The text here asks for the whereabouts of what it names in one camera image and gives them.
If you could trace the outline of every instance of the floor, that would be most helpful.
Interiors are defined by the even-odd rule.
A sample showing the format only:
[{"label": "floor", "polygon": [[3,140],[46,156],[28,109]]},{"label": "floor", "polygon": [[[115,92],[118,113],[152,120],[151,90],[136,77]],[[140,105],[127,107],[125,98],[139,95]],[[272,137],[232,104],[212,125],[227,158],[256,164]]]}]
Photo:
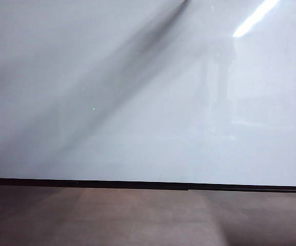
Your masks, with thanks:
[{"label": "floor", "polygon": [[296,246],[296,194],[0,186],[0,245]]}]

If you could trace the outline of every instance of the glossy white panel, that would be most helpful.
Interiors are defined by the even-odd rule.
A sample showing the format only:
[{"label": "glossy white panel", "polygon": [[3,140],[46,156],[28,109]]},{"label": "glossy white panel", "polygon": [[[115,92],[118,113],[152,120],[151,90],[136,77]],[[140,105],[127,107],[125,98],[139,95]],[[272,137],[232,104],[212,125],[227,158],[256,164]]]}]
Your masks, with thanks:
[{"label": "glossy white panel", "polygon": [[0,0],[0,177],[296,186],[296,1]]}]

